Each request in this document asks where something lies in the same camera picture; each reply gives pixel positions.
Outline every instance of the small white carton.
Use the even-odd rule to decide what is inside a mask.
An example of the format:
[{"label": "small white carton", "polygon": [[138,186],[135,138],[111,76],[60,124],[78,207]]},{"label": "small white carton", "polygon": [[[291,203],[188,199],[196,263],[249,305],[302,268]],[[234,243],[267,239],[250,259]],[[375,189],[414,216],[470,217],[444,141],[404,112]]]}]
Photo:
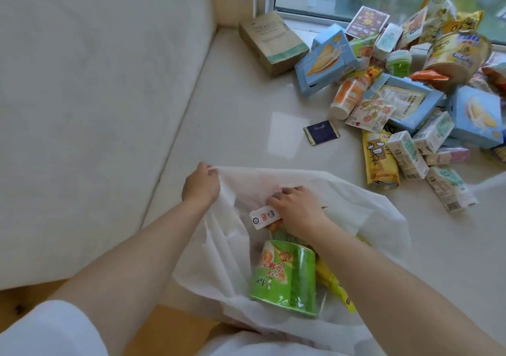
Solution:
[{"label": "small white carton", "polygon": [[250,219],[256,229],[264,228],[281,219],[279,212],[271,206],[263,206],[250,213]]},{"label": "small white carton", "polygon": [[424,179],[429,167],[416,148],[408,131],[394,133],[387,142],[406,179]]},{"label": "small white carton", "polygon": [[413,141],[422,155],[436,153],[450,135],[455,124],[447,111],[436,108],[425,125],[413,136]]},{"label": "small white carton", "polygon": [[431,167],[426,181],[448,212],[460,211],[478,203],[459,174],[448,165]]},{"label": "small white carton", "polygon": [[390,23],[387,25],[385,31],[372,49],[372,56],[380,61],[385,61],[389,54],[395,49],[397,42],[401,38],[402,32],[402,28],[397,24]]}]

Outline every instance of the beige wall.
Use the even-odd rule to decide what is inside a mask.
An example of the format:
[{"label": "beige wall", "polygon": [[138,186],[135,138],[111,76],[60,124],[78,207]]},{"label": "beige wall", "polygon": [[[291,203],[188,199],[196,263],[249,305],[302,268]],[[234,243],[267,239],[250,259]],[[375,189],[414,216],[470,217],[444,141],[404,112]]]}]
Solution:
[{"label": "beige wall", "polygon": [[137,232],[216,29],[212,0],[0,0],[0,289]]}]

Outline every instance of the green cup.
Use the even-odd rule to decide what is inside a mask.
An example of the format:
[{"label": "green cup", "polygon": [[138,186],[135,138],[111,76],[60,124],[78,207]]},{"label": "green cup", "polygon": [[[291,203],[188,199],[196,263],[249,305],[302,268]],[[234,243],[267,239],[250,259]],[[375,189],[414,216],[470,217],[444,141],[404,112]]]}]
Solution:
[{"label": "green cup", "polygon": [[250,298],[317,316],[315,253],[294,243],[265,243]]}]

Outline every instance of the green stripe on box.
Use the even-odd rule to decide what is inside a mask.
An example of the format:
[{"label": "green stripe on box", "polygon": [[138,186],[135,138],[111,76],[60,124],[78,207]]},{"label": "green stripe on box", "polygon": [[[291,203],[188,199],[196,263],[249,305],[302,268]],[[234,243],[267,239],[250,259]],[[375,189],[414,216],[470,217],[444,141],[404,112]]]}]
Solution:
[{"label": "green stripe on box", "polygon": [[269,56],[268,59],[271,63],[277,63],[281,60],[289,59],[290,57],[296,56],[301,52],[307,51],[309,48],[305,43],[300,43],[298,46],[290,48],[288,51],[281,52],[276,55]]}]

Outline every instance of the white sleeve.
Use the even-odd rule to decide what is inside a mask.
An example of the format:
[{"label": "white sleeve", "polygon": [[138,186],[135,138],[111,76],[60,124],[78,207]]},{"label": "white sleeve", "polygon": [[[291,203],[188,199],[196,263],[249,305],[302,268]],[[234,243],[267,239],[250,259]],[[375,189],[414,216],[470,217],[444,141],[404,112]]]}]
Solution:
[{"label": "white sleeve", "polygon": [[2,356],[107,356],[90,319],[76,306],[60,300],[43,302],[0,333]]}]

